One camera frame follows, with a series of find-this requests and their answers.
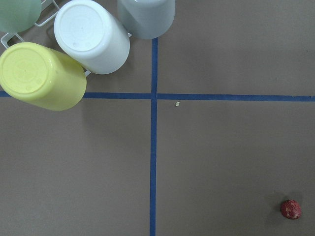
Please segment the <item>grey upturned cup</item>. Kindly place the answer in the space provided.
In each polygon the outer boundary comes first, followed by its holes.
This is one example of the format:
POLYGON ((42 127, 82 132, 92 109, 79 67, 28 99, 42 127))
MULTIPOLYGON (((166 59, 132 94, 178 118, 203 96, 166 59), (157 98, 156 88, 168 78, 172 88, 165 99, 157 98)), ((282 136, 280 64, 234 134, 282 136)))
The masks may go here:
POLYGON ((174 0, 119 0, 119 20, 128 33, 140 39, 154 39, 166 33, 175 17, 174 0))

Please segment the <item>yellow upturned cup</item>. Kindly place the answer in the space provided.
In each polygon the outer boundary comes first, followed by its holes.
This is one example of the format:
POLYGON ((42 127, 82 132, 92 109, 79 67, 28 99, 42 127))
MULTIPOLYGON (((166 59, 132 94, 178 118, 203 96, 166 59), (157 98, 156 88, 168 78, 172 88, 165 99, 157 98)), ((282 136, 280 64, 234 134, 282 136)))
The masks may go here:
POLYGON ((64 111, 82 99, 87 79, 83 67, 70 56, 23 42, 1 55, 0 85, 20 101, 51 111, 64 111))

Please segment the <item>red strawberry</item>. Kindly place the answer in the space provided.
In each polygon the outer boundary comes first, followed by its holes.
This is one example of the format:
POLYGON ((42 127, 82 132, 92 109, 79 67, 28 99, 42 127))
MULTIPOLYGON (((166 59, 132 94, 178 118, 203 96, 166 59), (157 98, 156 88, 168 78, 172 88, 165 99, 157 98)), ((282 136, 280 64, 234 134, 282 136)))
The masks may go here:
POLYGON ((299 219, 302 215, 300 204, 293 199, 283 201, 280 210, 283 217, 291 220, 299 219))

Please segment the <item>white upturned cup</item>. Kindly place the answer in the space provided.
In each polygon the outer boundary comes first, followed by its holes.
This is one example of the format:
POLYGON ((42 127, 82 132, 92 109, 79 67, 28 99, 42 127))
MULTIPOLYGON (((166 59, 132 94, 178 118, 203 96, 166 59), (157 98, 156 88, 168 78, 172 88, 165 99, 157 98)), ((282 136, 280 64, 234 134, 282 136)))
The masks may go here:
POLYGON ((94 74, 117 71, 129 55, 126 29, 93 0, 72 0, 62 6, 54 34, 62 50, 94 74))

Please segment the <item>green upturned cup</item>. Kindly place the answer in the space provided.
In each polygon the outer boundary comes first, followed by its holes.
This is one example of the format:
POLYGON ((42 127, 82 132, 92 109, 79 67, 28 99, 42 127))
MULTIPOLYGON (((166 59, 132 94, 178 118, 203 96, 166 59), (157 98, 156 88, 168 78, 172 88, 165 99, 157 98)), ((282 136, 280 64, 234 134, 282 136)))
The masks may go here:
POLYGON ((32 27, 42 11, 40 0, 1 0, 1 32, 22 32, 32 27))

